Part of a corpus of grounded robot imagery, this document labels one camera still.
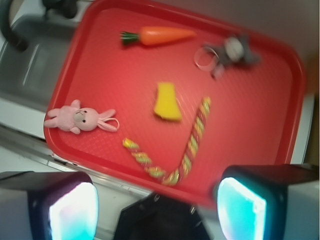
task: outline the cyan light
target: cyan light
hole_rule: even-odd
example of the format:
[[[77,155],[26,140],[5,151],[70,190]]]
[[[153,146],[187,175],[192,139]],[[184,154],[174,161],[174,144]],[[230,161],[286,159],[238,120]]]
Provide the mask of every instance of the cyan light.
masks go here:
[[[52,240],[92,240],[98,222],[98,193],[82,182],[49,208]]]
[[[262,240],[267,202],[233,177],[224,178],[217,191],[217,211],[228,240]]]

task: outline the pink bunny plush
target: pink bunny plush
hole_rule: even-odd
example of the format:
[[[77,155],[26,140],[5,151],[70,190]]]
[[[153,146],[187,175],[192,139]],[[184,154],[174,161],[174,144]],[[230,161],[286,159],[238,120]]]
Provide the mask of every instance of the pink bunny plush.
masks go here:
[[[116,110],[110,109],[103,113],[98,113],[93,108],[80,108],[80,100],[74,100],[70,106],[54,108],[47,112],[51,118],[44,121],[46,128],[59,128],[66,132],[80,134],[82,131],[91,131],[96,127],[103,130],[116,132],[119,129],[120,123],[112,116],[116,114]],[[117,127],[105,123],[114,120],[117,122]]]

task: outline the red tray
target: red tray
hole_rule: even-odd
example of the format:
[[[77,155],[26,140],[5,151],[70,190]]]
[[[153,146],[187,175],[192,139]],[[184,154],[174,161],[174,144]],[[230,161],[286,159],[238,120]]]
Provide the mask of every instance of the red tray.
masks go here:
[[[187,28],[195,39],[159,47],[122,47],[120,32],[143,26]],[[198,69],[203,42],[223,43],[246,32],[262,61],[228,68],[218,80]],[[173,82],[182,122],[153,113],[157,83]],[[75,164],[193,204],[215,205],[213,186],[229,165],[289,163],[305,90],[300,59],[287,45],[238,26],[148,0],[96,0],[86,11],[67,55],[48,109],[81,100],[98,112],[116,109],[117,133],[99,128],[75,135],[44,130],[49,147]],[[149,177],[122,146],[137,142],[153,162],[172,171],[181,161],[202,97],[211,114],[189,176],[176,186]]]

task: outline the striped rope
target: striped rope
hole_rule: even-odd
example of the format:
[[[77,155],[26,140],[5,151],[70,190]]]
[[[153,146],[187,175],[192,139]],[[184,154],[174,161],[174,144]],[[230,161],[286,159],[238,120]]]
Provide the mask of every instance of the striped rope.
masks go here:
[[[163,185],[174,186],[186,178],[192,169],[192,164],[197,156],[199,145],[205,132],[206,121],[210,113],[210,105],[211,99],[204,97],[198,108],[181,164],[170,173],[154,165],[153,161],[148,157],[148,154],[143,152],[135,142],[125,138],[122,144],[152,178],[158,179]]]

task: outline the stainless steel sink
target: stainless steel sink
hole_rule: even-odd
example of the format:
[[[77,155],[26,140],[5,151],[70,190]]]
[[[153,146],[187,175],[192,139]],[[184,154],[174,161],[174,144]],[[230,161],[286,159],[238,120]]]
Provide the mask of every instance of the stainless steel sink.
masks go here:
[[[19,52],[7,42],[0,52],[0,97],[45,112],[77,24],[23,16],[13,31],[28,41]]]

